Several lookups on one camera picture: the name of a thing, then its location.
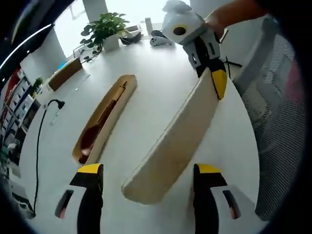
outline chair backrest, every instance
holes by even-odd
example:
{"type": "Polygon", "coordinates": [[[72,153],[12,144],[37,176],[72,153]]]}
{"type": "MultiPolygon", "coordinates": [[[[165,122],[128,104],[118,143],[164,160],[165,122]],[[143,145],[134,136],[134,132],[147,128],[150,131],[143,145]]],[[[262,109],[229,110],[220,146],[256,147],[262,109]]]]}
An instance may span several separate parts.
{"type": "Polygon", "coordinates": [[[303,87],[295,54],[273,19],[234,81],[253,124],[260,163],[255,212],[269,220],[297,172],[305,139],[303,87]]]}

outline wooden tray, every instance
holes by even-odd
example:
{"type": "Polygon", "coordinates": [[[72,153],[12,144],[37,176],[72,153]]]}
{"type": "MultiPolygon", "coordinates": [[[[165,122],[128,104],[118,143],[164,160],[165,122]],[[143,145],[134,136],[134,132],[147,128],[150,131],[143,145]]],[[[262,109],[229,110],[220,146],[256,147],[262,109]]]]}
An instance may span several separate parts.
{"type": "Polygon", "coordinates": [[[79,162],[79,158],[82,156],[81,148],[80,148],[80,142],[82,139],[82,136],[84,135],[85,131],[93,126],[95,123],[97,123],[98,119],[102,115],[103,111],[105,110],[106,106],[111,101],[112,97],[114,96],[116,90],[122,86],[125,82],[127,82],[125,91],[119,98],[118,102],[116,103],[115,107],[113,108],[112,112],[110,113],[108,119],[106,120],[102,130],[100,131],[96,141],[94,142],[94,146],[90,152],[90,155],[84,165],[96,163],[98,160],[98,157],[100,156],[103,146],[107,142],[109,135],[114,128],[115,123],[118,120],[119,115],[121,114],[123,108],[127,104],[127,101],[131,97],[132,93],[137,87],[137,79],[134,75],[124,75],[121,76],[116,83],[111,87],[111,89],[107,92],[103,100],[99,103],[94,113],[91,115],[89,121],[87,122],[86,126],[82,130],[78,141],[73,149],[72,156],[75,159],[77,163],[82,165],[79,162]]]}
{"type": "Polygon", "coordinates": [[[172,122],[123,184],[123,195],[142,204],[160,202],[191,161],[219,100],[209,69],[200,77],[172,122]]]}

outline person's arm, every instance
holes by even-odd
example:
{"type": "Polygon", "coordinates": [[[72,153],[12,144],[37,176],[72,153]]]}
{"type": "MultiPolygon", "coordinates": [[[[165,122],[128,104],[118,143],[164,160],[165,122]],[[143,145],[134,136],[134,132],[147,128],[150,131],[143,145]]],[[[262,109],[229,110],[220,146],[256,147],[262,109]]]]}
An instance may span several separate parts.
{"type": "Polygon", "coordinates": [[[266,14],[267,11],[262,9],[255,0],[235,0],[212,11],[205,21],[221,37],[226,27],[266,14]]]}

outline white tabletop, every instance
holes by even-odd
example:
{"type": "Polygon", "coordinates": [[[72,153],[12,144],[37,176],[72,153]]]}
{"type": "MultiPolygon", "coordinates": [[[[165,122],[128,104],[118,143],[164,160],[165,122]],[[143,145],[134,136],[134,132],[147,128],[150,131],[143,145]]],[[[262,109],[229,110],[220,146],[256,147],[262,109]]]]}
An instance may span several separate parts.
{"type": "MultiPolygon", "coordinates": [[[[198,80],[181,46],[151,47],[144,40],[100,55],[92,65],[84,64],[84,70],[52,94],[51,98],[63,99],[66,104],[53,125],[50,123],[57,107],[51,104],[41,131],[37,216],[29,221],[36,230],[75,233],[70,225],[54,216],[59,199],[56,194],[70,183],[79,168],[71,152],[81,130],[110,86],[124,74],[136,75],[138,87],[99,159],[104,164],[103,233],[194,233],[189,195],[195,162],[220,167],[229,184],[236,185],[256,202],[259,185],[256,142],[247,111],[231,81],[194,158],[164,200],[145,206],[124,198],[122,184],[163,133],[198,80]]],[[[40,108],[29,128],[19,163],[31,204],[36,189],[36,140],[42,114],[40,108]]]]}

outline window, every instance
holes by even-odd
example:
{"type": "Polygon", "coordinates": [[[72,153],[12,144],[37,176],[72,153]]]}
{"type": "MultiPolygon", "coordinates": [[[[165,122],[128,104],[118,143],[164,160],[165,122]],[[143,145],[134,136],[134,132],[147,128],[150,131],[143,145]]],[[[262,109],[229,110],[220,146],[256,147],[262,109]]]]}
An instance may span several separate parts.
{"type": "Polygon", "coordinates": [[[89,22],[82,0],[75,0],[55,21],[55,33],[68,58],[84,38],[80,33],[89,22]]]}
{"type": "MultiPolygon", "coordinates": [[[[131,25],[139,24],[145,18],[151,18],[152,23],[162,23],[165,12],[162,8],[167,0],[106,0],[106,6],[109,12],[118,12],[126,14],[125,19],[130,21],[131,25]]],[[[182,0],[190,5],[190,0],[182,0]]]]}

